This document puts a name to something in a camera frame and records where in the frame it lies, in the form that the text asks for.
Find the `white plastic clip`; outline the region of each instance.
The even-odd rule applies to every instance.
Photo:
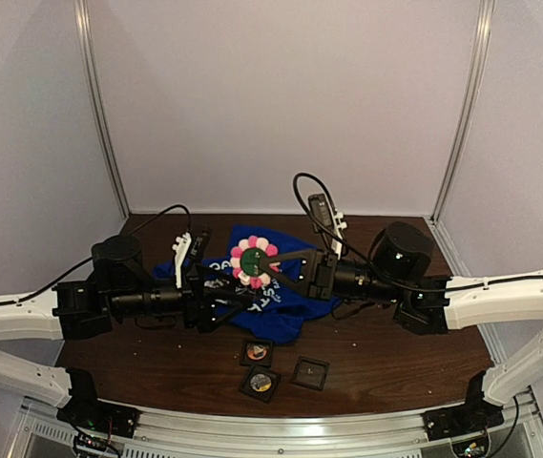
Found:
[[[174,255],[174,267],[176,269],[176,288],[182,289],[182,264],[186,259],[186,254],[191,246],[191,235],[185,232],[181,237],[176,237],[176,244],[172,249],[176,252]]]
[[[333,213],[332,215],[333,224],[335,226],[334,233],[340,239],[343,238],[342,231],[347,228],[347,223],[343,221],[343,218],[344,218],[344,214],[341,212]],[[343,244],[339,243],[336,240],[333,240],[331,243],[331,247],[332,247],[332,250],[337,255],[337,258],[340,259],[341,253],[343,252]]]

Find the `wooden table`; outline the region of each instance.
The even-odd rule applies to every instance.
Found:
[[[130,217],[125,230],[146,218],[149,216]],[[320,244],[302,216],[194,215],[193,220],[214,231],[209,257],[226,253],[236,223],[264,226]],[[346,220],[349,241],[363,251],[394,220],[410,222],[429,233],[422,219]],[[162,217],[137,235],[149,271],[173,256],[171,246],[184,223],[183,216]],[[428,272],[449,273],[438,249]],[[275,349],[272,369],[283,380],[268,405],[238,392],[246,371],[239,365],[241,343],[250,335],[235,326],[205,335],[181,325],[144,331],[131,322],[116,324],[112,333],[67,342],[59,363],[89,370],[104,399],[196,413],[317,417],[393,412],[462,400],[470,377],[491,364],[478,330],[419,337],[393,323],[392,313],[372,307],[345,321],[328,316],[305,323],[294,344]],[[324,391],[290,384],[300,355],[330,363]]]

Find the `white backdrop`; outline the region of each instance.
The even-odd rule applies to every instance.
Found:
[[[543,2],[498,2],[466,150],[441,221],[473,275],[543,267]],[[512,354],[543,323],[496,326]],[[543,414],[543,380],[534,385]]]
[[[478,2],[97,0],[91,25],[132,210],[297,212],[319,174],[342,210],[429,215]]]
[[[73,2],[0,1],[0,294],[46,284],[120,223]],[[51,363],[58,343],[2,347]],[[0,456],[20,404],[0,391]]]

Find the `white robot arm segment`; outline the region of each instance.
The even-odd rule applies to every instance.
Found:
[[[0,302],[16,300],[0,296]],[[16,339],[63,339],[60,320],[52,315],[57,307],[57,293],[46,291],[27,302],[0,306],[0,341]]]
[[[63,407],[72,398],[72,381],[64,368],[48,367],[0,351],[0,388]]]
[[[543,329],[523,348],[483,378],[484,401],[503,406],[511,398],[543,377]]]
[[[541,275],[543,270],[524,274]],[[447,288],[501,280],[514,276],[471,279],[454,277]],[[543,280],[523,280],[490,284],[487,287],[451,292],[445,295],[448,329],[463,329],[482,323],[543,320]]]

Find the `black cable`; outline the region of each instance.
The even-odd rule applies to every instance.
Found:
[[[141,231],[144,227],[146,227],[151,222],[156,221],[157,219],[159,219],[160,217],[162,217],[166,213],[169,213],[172,210],[176,210],[177,208],[179,208],[180,210],[183,210],[184,213],[186,214],[186,216],[188,217],[188,222],[186,223],[186,228],[188,229],[188,232],[191,232],[191,226],[192,226],[192,222],[193,222],[191,212],[188,210],[188,208],[186,208],[185,205],[182,205],[181,203],[176,203],[174,205],[170,205],[165,210],[161,210],[160,212],[158,212],[156,215],[154,215],[150,219],[145,220],[140,225],[138,225],[135,229],[133,229],[131,232],[128,232],[127,235],[132,236],[136,232]]]
[[[515,420],[512,422],[511,430],[509,431],[509,434],[507,434],[507,437],[504,438],[504,441],[502,441],[502,444],[500,444],[498,448],[494,450],[490,455],[486,455],[485,458],[493,458],[498,453],[500,453],[500,450],[502,450],[502,448],[504,448],[504,446],[509,442],[512,434],[517,428],[517,423],[519,422],[519,401],[517,401],[517,396],[513,396],[512,400],[515,402]]]
[[[78,443],[78,438],[79,436],[82,436],[92,442],[95,442],[95,443],[99,443],[101,442],[103,444],[103,446],[106,448],[103,453],[105,454],[108,450],[111,450],[118,458],[121,458],[122,454],[116,449],[115,446],[113,446],[112,444],[110,444],[110,438],[112,437],[112,421],[111,420],[108,420],[108,423],[110,424],[109,425],[109,430],[108,430],[108,438],[106,440],[103,440],[101,438],[98,438],[98,437],[93,437],[91,434],[88,434],[86,432],[84,432],[82,429],[80,429],[79,427],[77,427],[73,422],[72,420],[70,420],[70,418],[68,418],[67,415],[65,415],[63,413],[62,410],[58,410],[58,414],[60,415],[57,415],[57,419],[59,419],[58,417],[61,416],[63,417],[63,420],[64,422],[68,423],[76,432],[77,434],[74,435],[73,437],[73,440],[72,440],[72,451],[73,453],[76,455],[76,456],[81,456],[81,450],[78,450],[77,449],[77,443]]]
[[[139,318],[134,318],[134,324],[136,325],[136,327],[138,327],[139,329],[143,331],[162,331],[166,329],[174,329],[176,325],[178,324],[178,320],[176,320],[176,317],[174,316],[168,315],[166,317],[163,317],[163,319],[165,318],[171,318],[171,321],[169,324],[158,324],[158,325],[149,326],[149,325],[140,323]]]
[[[403,283],[401,281],[396,281],[395,279],[391,279],[390,277],[388,277],[388,276],[384,275],[382,272],[380,272],[380,270],[377,268],[377,266],[371,261],[370,257],[366,256],[364,253],[362,253],[360,250],[355,248],[353,245],[349,244],[346,240],[343,240],[343,239],[340,239],[339,237],[337,237],[337,235],[335,235],[332,231],[327,229],[322,224],[322,222],[319,219],[317,219],[309,211],[309,209],[307,208],[307,205],[303,201],[303,197],[301,196],[301,192],[299,191],[299,178],[302,178],[302,177],[313,179],[317,183],[321,183],[321,181],[320,181],[319,178],[314,177],[314,176],[312,176],[312,175],[310,175],[308,173],[304,173],[304,172],[296,174],[294,176],[293,180],[292,180],[292,189],[294,191],[294,196],[297,199],[297,202],[299,202],[299,204],[301,205],[301,208],[303,209],[305,214],[309,217],[309,219],[311,219],[313,221],[313,223],[316,224],[318,226],[318,228],[321,231],[323,231],[325,234],[327,234],[329,237],[331,237],[332,239],[338,241],[339,243],[344,244],[347,248],[349,248],[349,250],[352,253],[354,253],[358,258],[363,260],[366,263],[366,265],[368,265],[368,267],[373,271],[373,273],[377,277],[379,277],[381,280],[386,281],[387,283],[389,283],[389,284],[391,284],[393,286],[396,286],[396,287],[399,287],[399,288],[402,288],[402,289],[406,289],[407,291],[413,291],[415,293],[453,293],[453,292],[458,292],[458,291],[467,291],[467,290],[470,290],[470,289],[478,289],[478,288],[485,287],[485,286],[488,286],[488,285],[493,285],[493,284],[510,283],[510,282],[513,282],[513,281],[543,280],[543,275],[522,275],[522,276],[517,276],[517,277],[507,277],[505,279],[491,280],[491,281],[488,281],[487,284],[485,284],[485,283],[483,283],[481,281],[479,283],[465,284],[463,286],[455,286],[455,287],[452,287],[452,288],[427,289],[427,288],[421,288],[421,287],[419,287],[417,285],[406,284],[406,283]]]
[[[328,199],[328,205],[330,205],[330,208],[332,210],[332,213],[333,215],[337,213],[337,207],[335,207],[335,201],[333,200],[332,196],[330,195],[330,191],[328,191],[328,188],[326,187],[326,185],[322,182],[321,179],[319,179],[318,177],[316,177],[315,175],[311,175],[311,174],[308,174],[307,172],[301,172],[299,173],[298,175],[300,175],[300,177],[303,177],[303,178],[308,178],[308,179],[311,179],[312,181],[314,181],[318,186],[320,186],[320,188],[322,188],[322,191],[324,192],[324,194],[326,195],[326,198]],[[339,241],[339,240],[344,240],[344,241],[347,241],[345,235],[344,235],[344,231],[343,229],[340,229],[339,230],[339,233],[341,234],[341,237],[337,239],[337,237],[334,237],[333,239]],[[324,248],[326,248],[327,251],[332,251],[331,248],[330,248],[330,243],[328,243],[328,240],[326,239],[326,237],[324,236],[324,234],[321,234],[321,237],[322,237],[322,240],[324,242]],[[345,243],[342,242],[342,245],[341,245],[341,256],[345,257],[349,254],[349,248],[347,247],[347,245]]]
[[[184,211],[184,213],[186,213],[186,216],[188,217],[188,223],[187,223],[187,228],[188,228],[188,231],[190,232],[191,230],[191,222],[192,222],[192,218],[191,218],[191,213],[190,211],[188,210],[188,208],[186,208],[186,206],[182,205],[181,203],[177,203],[175,205],[170,205],[169,207],[167,207],[166,209],[164,210],[161,210],[160,212],[158,212],[156,215],[154,215],[153,217],[151,217],[150,219],[147,219],[146,221],[144,221],[143,223],[141,223],[140,225],[138,225],[135,229],[133,229],[132,231],[128,232],[127,235],[129,236],[132,236],[133,234],[135,234],[136,232],[142,230],[144,227],[146,227],[148,224],[150,224],[151,222],[157,220],[159,217],[161,217],[162,215],[165,215],[166,213],[168,212],[171,212],[172,210],[175,210],[175,209],[181,209]],[[53,281],[45,284],[44,286],[42,286],[40,289],[28,294],[27,296],[23,296],[22,298],[19,298],[17,299],[16,301],[0,301],[0,306],[4,306],[4,305],[17,305],[18,303],[21,303],[21,302],[27,302],[27,301],[31,301],[32,299],[35,299],[37,298],[38,296],[40,296],[41,294],[45,293],[46,291],[48,291],[49,289],[51,289],[53,286],[55,286],[57,283],[59,283],[60,281],[62,281],[63,279],[65,279],[68,275],[70,275],[72,272],[74,272],[75,270],[79,269],[80,267],[82,267],[83,265],[85,265],[87,262],[89,262],[92,258],[91,257],[88,257],[86,258],[85,260],[82,260],[81,262],[73,265],[72,267],[70,267],[68,270],[66,270],[63,274],[61,274],[59,277],[57,277],[56,279],[54,279]]]
[[[346,303],[349,303],[349,301],[341,301],[339,302],[339,304],[336,306],[336,307],[333,307],[333,309],[330,311],[330,316],[337,320],[338,322],[342,321],[342,320],[347,320],[348,318],[351,318],[355,315],[358,315],[360,312],[362,312],[363,310],[365,310],[366,308],[369,308],[369,307],[372,307],[374,305],[377,305],[375,302],[365,302],[361,305],[358,306],[358,308],[355,308],[353,310],[350,310],[349,312],[346,312],[345,314],[343,314],[342,316],[338,317],[337,314],[335,313],[342,305],[346,304]]]

